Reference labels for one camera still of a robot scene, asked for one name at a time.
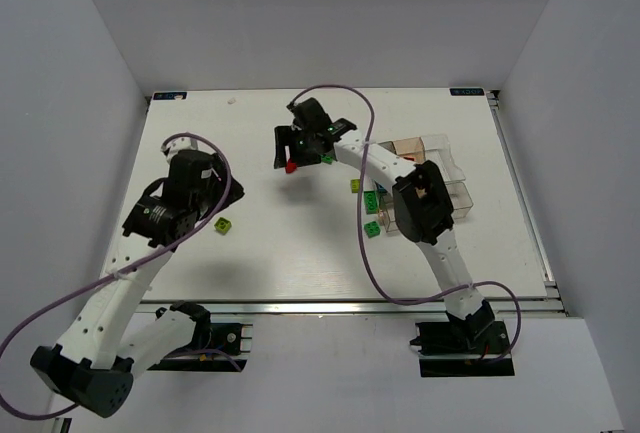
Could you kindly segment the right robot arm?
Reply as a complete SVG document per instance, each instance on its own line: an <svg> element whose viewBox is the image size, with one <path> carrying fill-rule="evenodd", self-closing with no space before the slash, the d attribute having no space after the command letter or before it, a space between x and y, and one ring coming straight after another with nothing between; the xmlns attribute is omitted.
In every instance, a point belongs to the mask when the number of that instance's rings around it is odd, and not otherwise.
<svg viewBox="0 0 640 433"><path fill-rule="evenodd" d="M293 122L274 129L274 166L285 166L286 153L300 167L327 155L381 185L392 197L400 233L420 249L444 293L452 329L468 344L477 342L494 322L494 313L459 251L453 203L437 164L417 164L371 142L352 122L332 120L314 98L292 102L287 109Z"/></svg>

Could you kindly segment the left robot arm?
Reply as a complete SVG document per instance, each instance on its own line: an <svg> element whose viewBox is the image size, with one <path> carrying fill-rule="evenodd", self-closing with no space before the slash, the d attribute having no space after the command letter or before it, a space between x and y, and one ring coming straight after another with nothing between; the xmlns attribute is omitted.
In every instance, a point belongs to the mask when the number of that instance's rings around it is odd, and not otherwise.
<svg viewBox="0 0 640 433"><path fill-rule="evenodd" d="M149 184L127 215L106 284L88 298L55 345L38 347L30 360L55 393L102 418L114 415L134 380L165 357L212 344L210 313L184 300L139 332L125 334L178 241L244 195L216 153L183 149L168 163L167 176Z"/></svg>

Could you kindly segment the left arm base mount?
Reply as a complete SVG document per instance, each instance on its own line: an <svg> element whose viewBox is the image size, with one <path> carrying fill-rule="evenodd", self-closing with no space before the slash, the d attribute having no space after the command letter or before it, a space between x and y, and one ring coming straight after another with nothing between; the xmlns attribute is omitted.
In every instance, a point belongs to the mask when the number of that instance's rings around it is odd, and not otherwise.
<svg viewBox="0 0 640 433"><path fill-rule="evenodd" d="M195 324L191 342L150 367L151 371L240 373L251 351L253 325L237 321L212 320L202 305L180 301L155 312L159 320L168 311L181 313Z"/></svg>

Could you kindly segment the long green lego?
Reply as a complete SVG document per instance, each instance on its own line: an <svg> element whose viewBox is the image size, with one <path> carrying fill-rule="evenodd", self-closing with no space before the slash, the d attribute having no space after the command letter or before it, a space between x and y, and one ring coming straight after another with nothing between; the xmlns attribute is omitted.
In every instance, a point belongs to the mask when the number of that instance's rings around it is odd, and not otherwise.
<svg viewBox="0 0 640 433"><path fill-rule="evenodd" d="M375 191L363 192L363 204L367 215L377 214L379 211L378 197Z"/></svg>

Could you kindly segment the green square lego bottom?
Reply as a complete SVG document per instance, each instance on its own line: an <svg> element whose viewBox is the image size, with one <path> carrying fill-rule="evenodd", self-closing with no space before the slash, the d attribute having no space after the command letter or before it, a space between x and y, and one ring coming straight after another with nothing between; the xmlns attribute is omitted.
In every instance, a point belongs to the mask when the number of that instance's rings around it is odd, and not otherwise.
<svg viewBox="0 0 640 433"><path fill-rule="evenodd" d="M368 238L374 238L381 234L381 228L377 221L365 223L363 225L363 231Z"/></svg>

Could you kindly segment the red sloped lego brick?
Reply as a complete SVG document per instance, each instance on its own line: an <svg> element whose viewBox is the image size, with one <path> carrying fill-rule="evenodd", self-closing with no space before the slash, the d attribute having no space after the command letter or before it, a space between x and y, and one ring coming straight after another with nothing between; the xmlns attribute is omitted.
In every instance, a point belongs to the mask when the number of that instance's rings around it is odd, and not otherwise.
<svg viewBox="0 0 640 433"><path fill-rule="evenodd" d="M291 174L297 170L298 166L293 160L288 160L285 165L285 172Z"/></svg>

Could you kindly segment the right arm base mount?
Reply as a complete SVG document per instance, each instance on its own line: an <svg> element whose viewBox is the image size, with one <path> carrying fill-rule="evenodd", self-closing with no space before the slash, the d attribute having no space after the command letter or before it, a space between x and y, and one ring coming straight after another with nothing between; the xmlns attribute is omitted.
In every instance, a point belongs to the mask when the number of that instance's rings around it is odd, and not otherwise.
<svg viewBox="0 0 640 433"><path fill-rule="evenodd" d="M416 324L417 336L409 348L419 359L422 378L513 377L515 369L509 336L502 321L494 322L472 344L459 336L447 322Z"/></svg>

